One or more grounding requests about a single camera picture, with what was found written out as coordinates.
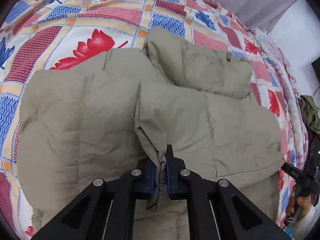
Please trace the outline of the person's right hand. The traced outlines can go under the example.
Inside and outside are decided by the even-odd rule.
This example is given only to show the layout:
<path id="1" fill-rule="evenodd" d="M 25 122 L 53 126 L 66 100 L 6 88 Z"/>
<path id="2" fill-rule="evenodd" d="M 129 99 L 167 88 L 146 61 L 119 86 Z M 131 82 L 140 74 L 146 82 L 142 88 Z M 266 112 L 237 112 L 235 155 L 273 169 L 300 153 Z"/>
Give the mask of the person's right hand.
<path id="1" fill-rule="evenodd" d="M 297 198 L 295 198 L 294 196 L 290 197 L 289 203 L 285 210 L 287 216 L 290 216 L 295 212 L 295 208 L 294 208 L 295 204 L 298 204 L 302 208 L 302 211 L 299 215 L 299 219 L 302 219 L 309 213 L 311 209 L 311 206 L 312 206 L 311 196 L 297 197 Z"/>

